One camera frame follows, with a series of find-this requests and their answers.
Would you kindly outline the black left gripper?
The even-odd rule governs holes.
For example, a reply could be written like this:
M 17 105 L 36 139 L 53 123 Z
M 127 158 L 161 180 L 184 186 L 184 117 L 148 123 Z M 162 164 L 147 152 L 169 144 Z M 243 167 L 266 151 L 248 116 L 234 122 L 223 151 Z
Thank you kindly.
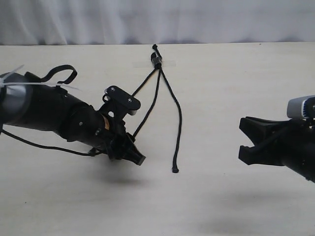
M 135 138 L 126 132 L 125 121 L 117 109 L 100 108 L 98 112 L 103 116 L 105 129 L 101 137 L 104 139 L 104 150 L 111 161 L 127 160 L 136 165 L 142 165 L 144 156 L 135 146 Z

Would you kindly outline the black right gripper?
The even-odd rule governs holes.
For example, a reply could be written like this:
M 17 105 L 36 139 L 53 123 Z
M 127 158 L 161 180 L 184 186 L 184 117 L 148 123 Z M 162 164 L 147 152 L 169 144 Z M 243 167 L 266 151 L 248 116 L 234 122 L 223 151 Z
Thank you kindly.
M 240 119 L 239 129 L 254 144 L 240 146 L 238 158 L 247 165 L 287 167 L 315 181 L 315 123 L 309 119 Z

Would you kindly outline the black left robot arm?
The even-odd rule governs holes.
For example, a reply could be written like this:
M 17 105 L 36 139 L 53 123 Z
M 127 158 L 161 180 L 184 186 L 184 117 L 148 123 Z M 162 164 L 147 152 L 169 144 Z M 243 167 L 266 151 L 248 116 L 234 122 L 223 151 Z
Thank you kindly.
M 117 86 L 105 91 L 99 110 L 68 93 L 49 86 L 31 73 L 6 73 L 0 77 L 0 123 L 51 131 L 68 142 L 81 142 L 108 155 L 141 165 L 145 156 L 126 131 L 124 117 L 141 107 L 136 98 Z

